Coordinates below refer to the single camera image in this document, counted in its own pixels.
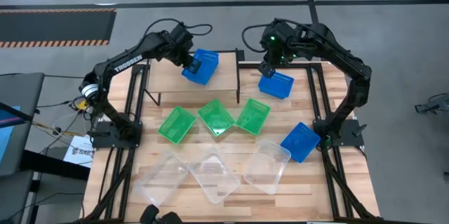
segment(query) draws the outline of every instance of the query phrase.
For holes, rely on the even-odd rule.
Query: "clear plastic bin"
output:
[[[189,170],[214,204],[240,186],[240,178],[226,166],[214,147],[207,149],[200,160],[189,164]]]
[[[243,179],[268,195],[273,195],[290,158],[287,149],[269,140],[261,140],[246,165]]]
[[[154,206],[169,198],[189,173],[186,164],[170,151],[164,152],[149,173],[134,182],[134,190]]]

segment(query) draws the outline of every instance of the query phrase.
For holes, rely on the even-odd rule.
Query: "green plastic bin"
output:
[[[198,111],[198,114],[214,136],[220,136],[234,125],[234,119],[232,119],[226,108],[217,99],[203,106]]]
[[[177,106],[157,132],[170,142],[178,144],[194,125],[195,120],[193,114]]]
[[[236,125],[257,136],[268,117],[270,107],[252,98],[248,99]]]

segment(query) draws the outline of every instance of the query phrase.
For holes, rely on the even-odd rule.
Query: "black stripe on floor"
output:
[[[115,8],[1,10],[0,48],[104,46]]]

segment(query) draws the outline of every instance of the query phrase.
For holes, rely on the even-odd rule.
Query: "plastic container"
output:
[[[197,49],[194,58],[201,61],[198,71],[194,74],[187,69],[183,69],[182,75],[188,80],[198,84],[206,85],[218,66],[218,53]]]
[[[189,169],[175,154],[164,152],[149,172],[134,182],[134,190],[160,206],[187,177]]]
[[[282,141],[281,146],[292,153],[292,158],[302,163],[319,143],[320,136],[300,122]]]
[[[214,147],[207,149],[200,160],[189,164],[189,170],[214,204],[221,202],[240,186],[239,177],[226,166]]]
[[[215,99],[198,111],[199,116],[214,136],[219,136],[234,125],[234,119],[222,103]]]
[[[280,99],[287,98],[292,90],[294,78],[275,72],[271,78],[262,75],[259,90]]]
[[[178,144],[194,125],[195,120],[193,114],[177,106],[157,132],[170,142]]]
[[[257,189],[276,193],[290,151],[269,140],[261,140],[253,158],[247,163],[243,179]]]
[[[252,98],[248,99],[236,125],[257,136],[268,117],[270,107]]]

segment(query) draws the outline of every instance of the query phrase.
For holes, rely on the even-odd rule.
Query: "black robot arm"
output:
[[[124,52],[98,63],[93,71],[88,73],[79,87],[81,94],[86,98],[88,104],[93,108],[93,116],[105,114],[113,125],[106,132],[91,132],[92,137],[98,134],[112,133],[116,134],[119,140],[130,140],[135,137],[136,126],[130,121],[127,114],[117,112],[109,103],[107,95],[112,77],[120,72],[138,64],[145,59],[162,58],[170,60],[177,66],[183,66],[189,71],[196,73],[201,62],[195,60],[190,54],[189,49],[193,46],[193,35],[187,30],[182,22],[178,22],[176,27],[169,33],[150,32],[141,38],[134,47]]]
[[[262,51],[251,48],[244,39],[244,32],[253,27],[265,27],[260,40]],[[326,117],[326,122],[319,129],[315,129],[321,137],[339,138],[343,121],[355,107],[361,107],[368,101],[371,68],[341,47],[325,25],[304,25],[292,20],[274,19],[267,25],[245,28],[242,38],[249,49],[265,53],[259,71],[266,77],[275,73],[276,66],[286,65],[296,58],[311,60],[316,57],[328,60],[351,78],[347,95],[340,106]]]

